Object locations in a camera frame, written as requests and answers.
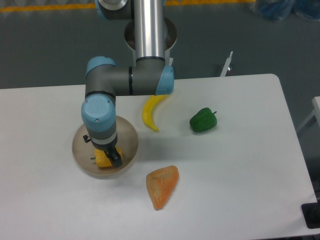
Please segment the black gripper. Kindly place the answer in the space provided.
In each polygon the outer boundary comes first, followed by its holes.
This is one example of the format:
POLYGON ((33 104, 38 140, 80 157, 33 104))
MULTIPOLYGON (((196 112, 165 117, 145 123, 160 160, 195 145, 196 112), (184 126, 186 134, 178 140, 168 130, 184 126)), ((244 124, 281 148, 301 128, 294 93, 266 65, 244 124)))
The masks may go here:
POLYGON ((104 151, 106 157, 110 160, 113 167, 121 167, 123 165, 123 159, 116 149, 116 141, 111 141, 107 144, 100 144, 93 140, 91 140, 90 136, 85 134, 82 136, 85 143, 89 143, 91 141, 92 145, 101 151, 104 151))

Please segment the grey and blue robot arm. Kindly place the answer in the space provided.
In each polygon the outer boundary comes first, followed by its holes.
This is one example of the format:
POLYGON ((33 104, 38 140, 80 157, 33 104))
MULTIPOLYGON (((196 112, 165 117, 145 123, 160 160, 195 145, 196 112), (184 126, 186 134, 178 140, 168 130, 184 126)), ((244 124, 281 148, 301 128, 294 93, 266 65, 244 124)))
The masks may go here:
POLYGON ((102 150, 115 168, 123 164, 116 149, 117 96, 168 95, 174 90, 174 70, 165 59, 165 17, 162 0, 97 0, 97 12, 107 20, 132 19, 135 65, 116 66, 113 59, 89 60, 81 118, 87 129, 84 141, 102 150))

